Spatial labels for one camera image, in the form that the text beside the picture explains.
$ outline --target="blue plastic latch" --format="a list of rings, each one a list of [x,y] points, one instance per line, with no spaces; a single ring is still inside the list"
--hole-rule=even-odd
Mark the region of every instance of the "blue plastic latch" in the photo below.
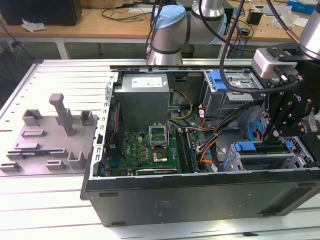
[[[286,147],[288,148],[289,152],[291,153],[292,150],[294,149],[293,144],[288,140],[284,141],[284,144],[286,145]]]
[[[210,80],[214,85],[214,89],[217,92],[231,92],[231,90],[226,87],[226,85],[224,84],[224,81],[221,79],[220,71],[210,71],[209,75],[210,75]]]
[[[224,161],[223,166],[222,166],[222,170],[224,170],[224,169],[226,168],[226,166],[227,166],[227,164],[228,164],[229,160],[230,160],[230,158],[229,158],[229,157],[227,157],[227,158],[226,158],[226,160]]]
[[[247,151],[255,151],[256,146],[251,141],[239,141],[235,145],[235,150],[237,152],[247,152]]]

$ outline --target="green circuit board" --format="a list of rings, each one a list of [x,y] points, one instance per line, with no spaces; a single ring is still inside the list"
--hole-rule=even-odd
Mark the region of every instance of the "green circuit board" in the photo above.
[[[176,135],[175,131],[169,131],[168,147],[163,149],[166,155],[166,161],[155,162],[153,154],[156,153],[156,148],[151,148],[149,131],[140,132],[125,132],[122,142],[122,156],[120,160],[121,169],[145,169],[145,168],[170,168],[177,169],[181,173]],[[200,144],[199,136],[196,131],[190,132],[190,138],[194,150]],[[153,141],[164,140],[163,132],[154,132],[152,134]]]

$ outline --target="slotted aluminum table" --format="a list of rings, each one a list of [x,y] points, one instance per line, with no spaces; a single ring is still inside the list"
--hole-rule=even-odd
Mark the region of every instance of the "slotted aluminum table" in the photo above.
[[[227,60],[236,66],[249,59]],[[218,59],[184,60],[187,65],[218,65]],[[144,60],[45,60],[33,64],[0,111],[0,162],[15,141],[26,109],[56,115],[52,92],[64,94],[72,114],[99,114],[110,65],[143,65]],[[320,238],[320,195],[287,216],[230,219],[105,228],[89,201],[80,200],[82,175],[0,177],[0,239],[245,239],[306,240]]]

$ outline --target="floor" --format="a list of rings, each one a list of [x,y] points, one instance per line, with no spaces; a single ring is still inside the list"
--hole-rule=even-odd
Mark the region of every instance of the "floor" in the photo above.
[[[131,43],[104,43],[104,54],[99,55],[96,43],[67,43],[66,47],[72,59],[142,59],[144,58],[144,44]],[[0,46],[0,108],[9,98],[15,87],[23,78],[25,72],[32,65],[33,60],[14,43],[14,53],[3,51]],[[51,42],[26,42],[24,48],[35,59],[60,59],[55,43]],[[188,52],[188,46],[182,48],[182,52]],[[213,59],[218,57],[220,46],[196,45],[194,58]],[[231,53],[229,58],[252,58],[252,52]]]

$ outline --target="wooden table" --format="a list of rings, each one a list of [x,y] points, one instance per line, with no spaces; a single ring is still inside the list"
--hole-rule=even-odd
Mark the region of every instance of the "wooden table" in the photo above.
[[[230,0],[229,3],[233,7],[238,7],[239,2]],[[248,10],[252,5],[264,5],[260,0],[252,0],[244,5],[244,9]],[[137,13],[125,12],[115,13],[113,18],[125,18],[136,15]],[[150,30],[150,22],[144,16],[140,16],[141,21],[136,22],[117,22],[102,17],[99,9],[83,9],[82,17],[76,26],[57,26],[47,25],[46,30],[38,32],[29,32],[20,25],[9,26],[5,21],[6,29],[20,42],[54,42],[57,45],[62,59],[69,59],[69,53],[65,47],[65,43],[145,43]],[[260,24],[253,25],[254,35],[248,41],[247,45],[266,46],[276,43],[291,42],[283,29],[272,27],[273,17],[263,16]],[[295,33],[299,36],[303,30],[300,26],[295,26]],[[12,38],[0,27],[0,42],[9,50],[13,51],[11,44]],[[98,45],[99,52],[102,53],[101,44]]]

